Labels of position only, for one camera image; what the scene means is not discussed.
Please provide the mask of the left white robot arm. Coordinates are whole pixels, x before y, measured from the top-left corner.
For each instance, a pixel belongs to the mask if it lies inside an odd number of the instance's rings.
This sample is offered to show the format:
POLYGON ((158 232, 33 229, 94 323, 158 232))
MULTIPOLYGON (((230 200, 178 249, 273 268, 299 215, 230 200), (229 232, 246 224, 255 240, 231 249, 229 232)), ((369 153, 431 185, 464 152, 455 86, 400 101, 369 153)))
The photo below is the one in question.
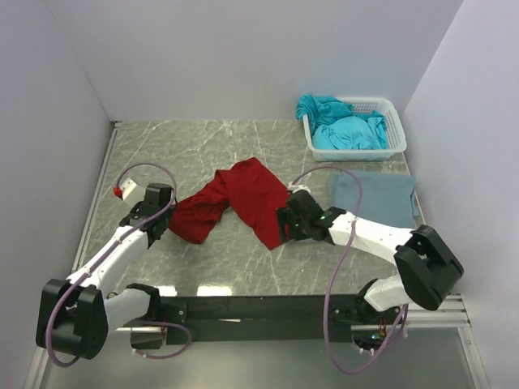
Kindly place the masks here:
POLYGON ((36 343, 50 360, 66 368, 94 358, 108 334, 137 319, 145 326, 162 315, 158 288, 131 284, 113 301, 108 294, 129 265, 167 230, 174 187, 152 183, 119 223, 108 243, 65 280, 50 280, 42 289, 36 343))

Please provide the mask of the red t shirt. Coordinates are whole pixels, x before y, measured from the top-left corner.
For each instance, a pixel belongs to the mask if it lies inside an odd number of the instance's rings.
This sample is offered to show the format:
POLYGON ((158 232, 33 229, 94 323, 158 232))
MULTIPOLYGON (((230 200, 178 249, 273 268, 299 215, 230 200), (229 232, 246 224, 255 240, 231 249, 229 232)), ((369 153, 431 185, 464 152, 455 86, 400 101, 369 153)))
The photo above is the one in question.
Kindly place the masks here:
POLYGON ((252 157, 230 169, 218 169, 203 189, 180 201, 169 229, 181 239, 201 244, 231 208, 269 249, 281 245, 277 209, 289 197, 286 186, 252 157))

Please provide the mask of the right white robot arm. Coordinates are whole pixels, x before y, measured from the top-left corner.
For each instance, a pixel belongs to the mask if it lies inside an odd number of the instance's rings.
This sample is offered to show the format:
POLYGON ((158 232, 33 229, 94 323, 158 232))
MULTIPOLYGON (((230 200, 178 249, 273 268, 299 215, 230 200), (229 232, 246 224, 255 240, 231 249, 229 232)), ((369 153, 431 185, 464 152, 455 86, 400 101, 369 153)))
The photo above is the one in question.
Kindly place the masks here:
POLYGON ((309 192, 290 194, 277 209, 282 242, 313 239, 349 246, 385 260, 395 276, 370 282, 359 293, 356 314, 374 323, 395 306, 414 303, 438 310, 464 274, 464 268, 441 236, 430 226, 406 229, 376 223, 342 208, 323 210, 309 192))

